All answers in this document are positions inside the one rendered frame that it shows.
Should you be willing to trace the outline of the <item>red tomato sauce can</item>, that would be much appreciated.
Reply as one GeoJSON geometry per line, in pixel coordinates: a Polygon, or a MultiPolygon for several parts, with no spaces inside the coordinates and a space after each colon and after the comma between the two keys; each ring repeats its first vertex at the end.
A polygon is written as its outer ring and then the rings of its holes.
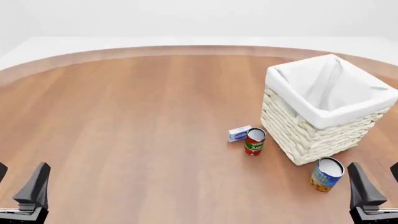
{"type": "Polygon", "coordinates": [[[250,156],[258,156],[264,146],[266,132],[261,128],[251,128],[247,132],[244,142],[244,150],[250,156]]]}

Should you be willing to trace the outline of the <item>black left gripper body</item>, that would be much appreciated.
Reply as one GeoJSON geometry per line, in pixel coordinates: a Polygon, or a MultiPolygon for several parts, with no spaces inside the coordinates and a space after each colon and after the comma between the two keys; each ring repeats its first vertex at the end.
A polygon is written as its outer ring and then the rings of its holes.
{"type": "Polygon", "coordinates": [[[49,211],[46,208],[28,206],[19,208],[0,208],[0,224],[44,224],[49,211]]]}

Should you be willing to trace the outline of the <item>woven white basket with liner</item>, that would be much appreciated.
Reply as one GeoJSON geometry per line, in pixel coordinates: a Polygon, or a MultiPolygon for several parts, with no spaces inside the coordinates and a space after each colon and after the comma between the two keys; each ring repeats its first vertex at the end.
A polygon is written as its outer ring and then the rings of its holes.
{"type": "Polygon", "coordinates": [[[261,123],[297,166],[355,147],[398,89],[336,55],[267,69],[261,123]]]}

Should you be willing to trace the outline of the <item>blue yellow soup can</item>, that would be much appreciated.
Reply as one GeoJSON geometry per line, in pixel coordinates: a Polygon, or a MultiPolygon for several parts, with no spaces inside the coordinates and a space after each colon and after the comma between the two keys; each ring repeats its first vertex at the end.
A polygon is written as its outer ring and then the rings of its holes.
{"type": "Polygon", "coordinates": [[[321,192],[329,192],[345,174],[345,168],[335,158],[322,157],[310,176],[310,183],[321,192]]]}

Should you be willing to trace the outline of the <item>small white blue box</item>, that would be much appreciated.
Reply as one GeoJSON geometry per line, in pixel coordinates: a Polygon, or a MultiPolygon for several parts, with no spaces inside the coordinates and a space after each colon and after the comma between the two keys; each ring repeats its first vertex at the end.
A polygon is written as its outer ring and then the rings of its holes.
{"type": "Polygon", "coordinates": [[[248,131],[252,128],[251,125],[241,126],[228,131],[228,142],[239,141],[246,138],[248,131]]]}

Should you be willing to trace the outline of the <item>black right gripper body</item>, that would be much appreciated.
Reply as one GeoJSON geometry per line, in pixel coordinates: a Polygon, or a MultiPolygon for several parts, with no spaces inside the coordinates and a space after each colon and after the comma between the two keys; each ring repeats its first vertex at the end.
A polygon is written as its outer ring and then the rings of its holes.
{"type": "Polygon", "coordinates": [[[349,214],[354,224],[398,224],[398,208],[358,206],[351,203],[349,214]]]}

